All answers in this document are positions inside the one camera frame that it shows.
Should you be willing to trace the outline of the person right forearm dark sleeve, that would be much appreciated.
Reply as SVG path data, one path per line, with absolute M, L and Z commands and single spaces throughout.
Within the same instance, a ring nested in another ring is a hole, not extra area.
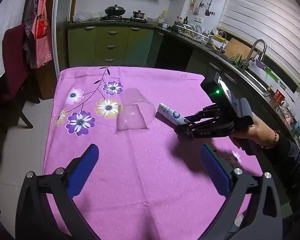
M 286 221 L 283 238 L 300 239 L 300 150 L 296 144 L 279 136 L 278 142 L 263 152 L 286 190 L 293 211 Z

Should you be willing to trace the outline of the person right hand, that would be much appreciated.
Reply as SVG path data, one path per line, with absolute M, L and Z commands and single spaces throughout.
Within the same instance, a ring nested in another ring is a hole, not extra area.
M 255 113 L 253 113 L 254 124 L 245 130 L 234 131 L 230 140 L 241 148 L 240 139 L 252 140 L 263 148 L 272 148 L 279 140 L 279 134 L 263 122 Z

